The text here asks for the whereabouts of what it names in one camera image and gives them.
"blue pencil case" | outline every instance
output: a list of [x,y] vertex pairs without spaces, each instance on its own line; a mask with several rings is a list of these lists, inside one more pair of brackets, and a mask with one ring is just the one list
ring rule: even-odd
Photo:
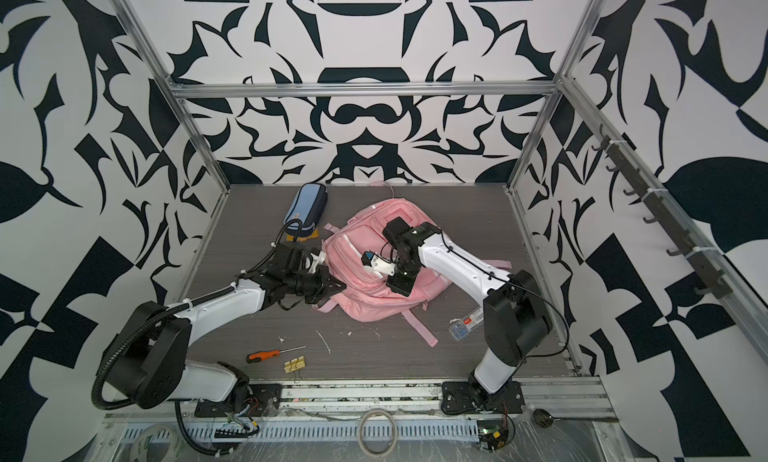
[[301,186],[283,221],[285,223],[292,218],[301,220],[301,227],[294,224],[286,229],[289,240],[292,237],[314,238],[318,236],[320,217],[327,201],[328,192],[325,185],[304,184]]

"wall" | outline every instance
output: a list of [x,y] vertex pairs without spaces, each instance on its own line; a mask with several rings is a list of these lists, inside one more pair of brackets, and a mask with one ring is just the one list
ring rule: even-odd
[[107,0],[0,0],[0,22],[0,453],[62,460],[104,416],[103,350],[178,296],[220,190]]
[[[588,2],[131,1],[187,84],[552,80]],[[190,110],[233,183],[501,182],[540,99],[275,98],[251,99],[253,109],[231,99]]]
[[[765,2],[608,0],[575,72],[763,297]],[[639,457],[763,460],[768,367],[597,144],[562,101],[517,189],[582,370]]]

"paper scrap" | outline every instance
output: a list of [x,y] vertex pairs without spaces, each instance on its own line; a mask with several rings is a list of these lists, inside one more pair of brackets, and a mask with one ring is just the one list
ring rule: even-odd
[[322,339],[322,342],[326,345],[326,348],[328,349],[328,353],[330,354],[331,353],[331,348],[328,347],[328,342],[326,342],[326,339],[322,336],[322,333],[317,332],[317,334],[320,335],[320,338]]

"screwdriver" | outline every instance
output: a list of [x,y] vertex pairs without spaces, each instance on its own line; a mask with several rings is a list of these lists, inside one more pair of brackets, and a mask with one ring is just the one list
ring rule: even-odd
[[251,354],[248,357],[245,358],[245,361],[249,364],[252,364],[253,362],[260,362],[263,360],[266,360],[268,358],[277,357],[278,355],[282,354],[283,352],[291,352],[291,351],[297,351],[300,348],[306,348],[306,345],[302,345],[301,347],[296,348],[290,348],[286,351],[266,351],[266,352],[256,352],[255,354]]

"black mounting plate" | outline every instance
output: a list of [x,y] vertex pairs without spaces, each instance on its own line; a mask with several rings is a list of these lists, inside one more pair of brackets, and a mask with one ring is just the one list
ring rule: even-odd
[[493,410],[508,414],[522,414],[525,399],[520,384],[509,380],[501,390],[485,403],[480,401],[477,390],[469,382],[443,382],[440,408],[447,415],[478,414],[480,410]]
[[[280,406],[280,396],[283,393],[283,386],[280,384],[251,384],[251,390],[254,391],[254,397],[259,400],[259,405],[250,412],[251,417],[261,417],[264,410],[273,406]],[[227,412],[233,412],[238,408],[232,407],[227,402],[211,402],[203,400],[197,403],[194,416],[197,418],[223,417]]]

